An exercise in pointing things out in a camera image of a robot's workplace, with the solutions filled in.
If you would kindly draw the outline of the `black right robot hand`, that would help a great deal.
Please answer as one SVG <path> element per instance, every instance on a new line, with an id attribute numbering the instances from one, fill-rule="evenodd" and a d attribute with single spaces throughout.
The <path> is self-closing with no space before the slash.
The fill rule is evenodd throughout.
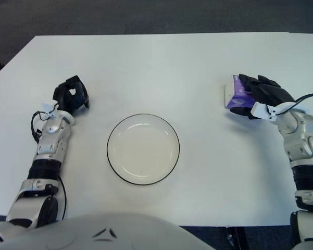
<path id="1" fill-rule="evenodd" d="M 257 117 L 252 115 L 251 109 L 255 102 L 275 107 L 294 101 L 295 99 L 274 80 L 261 75 L 254 78 L 239 74 L 234 76 L 234 95 L 226 108 L 234 114 L 254 120 Z"/>

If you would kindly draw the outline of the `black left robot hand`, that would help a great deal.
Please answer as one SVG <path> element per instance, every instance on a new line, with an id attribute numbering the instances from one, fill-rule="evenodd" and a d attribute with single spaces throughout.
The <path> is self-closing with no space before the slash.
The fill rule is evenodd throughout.
<path id="1" fill-rule="evenodd" d="M 78 76 L 73 76 L 54 90 L 53 100 L 58 103 L 58 110 L 73 115 L 82 106 L 90 107 L 87 90 Z"/>

